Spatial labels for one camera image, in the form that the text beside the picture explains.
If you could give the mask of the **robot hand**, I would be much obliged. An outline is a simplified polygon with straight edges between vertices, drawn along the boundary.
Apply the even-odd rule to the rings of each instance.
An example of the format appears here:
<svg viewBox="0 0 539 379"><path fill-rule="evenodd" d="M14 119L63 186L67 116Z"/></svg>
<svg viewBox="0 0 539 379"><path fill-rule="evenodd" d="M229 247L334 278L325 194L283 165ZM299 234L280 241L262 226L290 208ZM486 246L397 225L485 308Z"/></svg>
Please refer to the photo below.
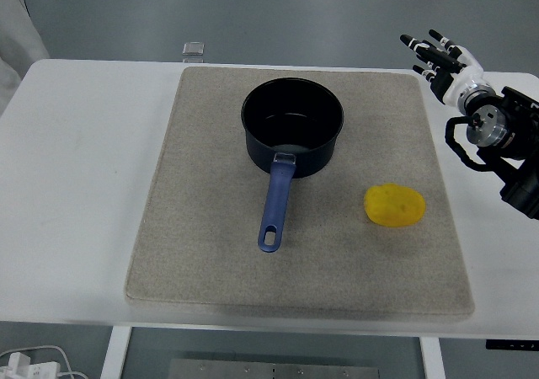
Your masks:
<svg viewBox="0 0 539 379"><path fill-rule="evenodd" d="M421 66L414 65L413 71L428 82L442 104L458 108L465 115L467 101L473 95L494 94L483 78L483 68L468 49L434 29L429 36L435 43L406 34L400 35L400 41L422 62Z"/></svg>

